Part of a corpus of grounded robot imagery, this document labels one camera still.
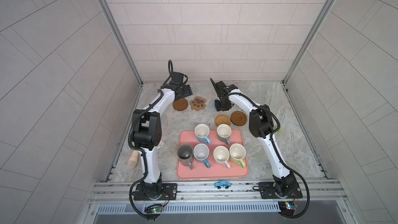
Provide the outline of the blue knitted round coaster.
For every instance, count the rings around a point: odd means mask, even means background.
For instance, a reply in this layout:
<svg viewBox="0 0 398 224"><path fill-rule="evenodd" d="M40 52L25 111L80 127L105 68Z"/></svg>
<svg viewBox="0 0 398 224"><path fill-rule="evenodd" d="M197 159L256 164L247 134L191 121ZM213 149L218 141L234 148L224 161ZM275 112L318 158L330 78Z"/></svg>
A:
<svg viewBox="0 0 398 224"><path fill-rule="evenodd" d="M212 100L209 104L209 108L213 112L217 112L216 106L215 106L215 100Z"/></svg>

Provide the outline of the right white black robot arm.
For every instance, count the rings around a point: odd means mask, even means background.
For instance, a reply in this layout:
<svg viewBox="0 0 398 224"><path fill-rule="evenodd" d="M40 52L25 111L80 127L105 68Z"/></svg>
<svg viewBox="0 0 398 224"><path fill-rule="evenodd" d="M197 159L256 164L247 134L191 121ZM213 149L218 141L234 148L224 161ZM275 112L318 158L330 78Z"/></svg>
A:
<svg viewBox="0 0 398 224"><path fill-rule="evenodd" d="M274 188L276 189L276 195L279 198L293 195L294 198L297 199L298 196L294 192L299 188L296 176L302 180L306 190L306 205L304 209L296 215L284 214L281 212L280 216L290 219L303 216L307 212L310 204L308 184L299 172L286 164L283 156L280 154L280 149L274 140L275 133L281 128L280 121L276 115L271 112L268 105L257 104L248 96L244 95L234 84L227 86L222 81L217 83L214 82L213 79L210 81L218 97L218 99L215 100L216 111L227 111L230 110L233 105L237 105L249 116L249 130L262 144L270 161L273 170L273 179L275 181Z"/></svg>

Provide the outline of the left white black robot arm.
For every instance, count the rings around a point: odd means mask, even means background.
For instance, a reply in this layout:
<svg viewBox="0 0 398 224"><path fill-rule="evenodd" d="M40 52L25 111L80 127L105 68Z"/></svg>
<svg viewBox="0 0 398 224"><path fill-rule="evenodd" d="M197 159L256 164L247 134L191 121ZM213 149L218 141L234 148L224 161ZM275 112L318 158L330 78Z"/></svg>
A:
<svg viewBox="0 0 398 224"><path fill-rule="evenodd" d="M142 110L133 112L128 145L141 156L143 177L135 182L136 193L143 198L158 199L162 195L162 178L158 164L158 145L162 137L161 115L173 102L192 95L188 76L170 72L158 89L157 98Z"/></svg>

